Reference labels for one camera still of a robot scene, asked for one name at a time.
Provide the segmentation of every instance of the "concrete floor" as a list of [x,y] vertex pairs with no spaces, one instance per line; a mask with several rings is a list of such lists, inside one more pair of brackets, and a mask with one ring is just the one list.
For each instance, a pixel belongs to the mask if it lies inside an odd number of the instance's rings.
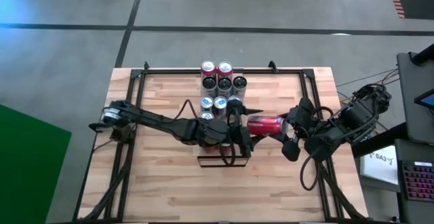
[[[126,25],[134,0],[0,0],[0,23]],[[392,0],[142,0],[135,25],[432,31],[434,22],[403,20]],[[0,103],[73,133],[48,223],[70,221],[90,156],[124,31],[0,29]],[[398,52],[432,37],[133,31],[123,67],[197,67],[205,59],[237,67],[332,67],[336,84],[393,69]],[[381,77],[339,87],[350,94]],[[404,120],[399,83],[380,121]],[[397,215],[394,193],[364,187],[371,217]]]

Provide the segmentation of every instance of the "keyboard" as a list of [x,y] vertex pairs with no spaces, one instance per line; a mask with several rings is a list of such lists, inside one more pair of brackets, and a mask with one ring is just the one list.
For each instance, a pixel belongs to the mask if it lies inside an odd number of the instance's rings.
[[402,162],[408,200],[434,202],[434,167],[431,163]]

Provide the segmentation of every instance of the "green mat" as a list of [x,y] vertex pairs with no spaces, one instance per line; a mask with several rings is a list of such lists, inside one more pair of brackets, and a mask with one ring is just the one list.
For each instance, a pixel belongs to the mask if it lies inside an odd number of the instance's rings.
[[71,133],[0,105],[2,223],[45,223]]

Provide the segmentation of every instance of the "red and white can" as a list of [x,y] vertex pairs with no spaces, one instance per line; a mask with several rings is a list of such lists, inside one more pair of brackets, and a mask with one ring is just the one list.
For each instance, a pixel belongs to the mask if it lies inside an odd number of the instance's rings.
[[217,67],[212,61],[203,61],[201,65],[201,77],[205,79],[206,77],[216,78],[217,75]]
[[288,131],[288,123],[280,116],[250,116],[247,127],[252,135],[282,135]]
[[224,61],[218,65],[217,68],[218,80],[222,78],[228,78],[232,81],[233,67],[232,64]]

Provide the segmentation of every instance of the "wooden tabletop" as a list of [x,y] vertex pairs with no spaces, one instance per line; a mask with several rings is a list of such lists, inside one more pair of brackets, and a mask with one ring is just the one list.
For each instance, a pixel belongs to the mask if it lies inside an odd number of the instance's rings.
[[[321,105],[337,111],[340,104],[331,68],[314,70]],[[106,105],[112,100],[125,99],[130,71],[113,70]],[[244,76],[248,81],[245,105],[263,109],[264,113],[259,115],[286,113],[302,97],[297,75]],[[310,83],[307,85],[312,98]],[[174,117],[183,102],[191,99],[199,111],[199,89],[199,75],[147,75],[142,109]],[[182,116],[192,118],[193,114],[185,109]],[[109,136],[108,132],[100,134],[95,147],[106,142]],[[115,148],[116,144],[112,143],[93,154],[79,217],[89,213],[107,190]],[[300,168],[307,157],[303,148],[298,161],[289,162],[281,154],[281,143],[264,139],[245,168],[201,168],[196,156],[203,154],[199,146],[186,146],[168,134],[139,126],[124,221],[324,220],[318,187],[305,191],[300,184]],[[333,160],[340,188],[354,207],[367,216],[351,147],[340,146]],[[307,185],[314,176],[315,167],[311,162],[304,176]],[[330,189],[328,195],[334,215]]]

